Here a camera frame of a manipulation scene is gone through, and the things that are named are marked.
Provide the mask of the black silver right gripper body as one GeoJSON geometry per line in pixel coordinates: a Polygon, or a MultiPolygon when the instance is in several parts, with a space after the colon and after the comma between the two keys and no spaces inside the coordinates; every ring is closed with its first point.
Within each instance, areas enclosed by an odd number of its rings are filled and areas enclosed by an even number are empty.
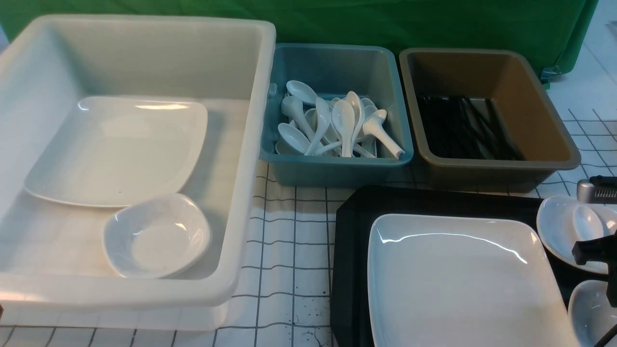
{"type": "Polygon", "coordinates": [[[591,176],[577,183],[577,200],[591,204],[617,204],[617,178],[591,176]]]}

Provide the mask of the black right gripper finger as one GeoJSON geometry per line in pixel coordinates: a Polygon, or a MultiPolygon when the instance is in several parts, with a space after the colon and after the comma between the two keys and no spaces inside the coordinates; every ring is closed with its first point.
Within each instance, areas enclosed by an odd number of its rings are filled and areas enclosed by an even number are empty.
{"type": "Polygon", "coordinates": [[[611,307],[617,307],[617,235],[575,242],[572,255],[577,265],[589,261],[603,262],[608,266],[606,296],[611,307]]]}

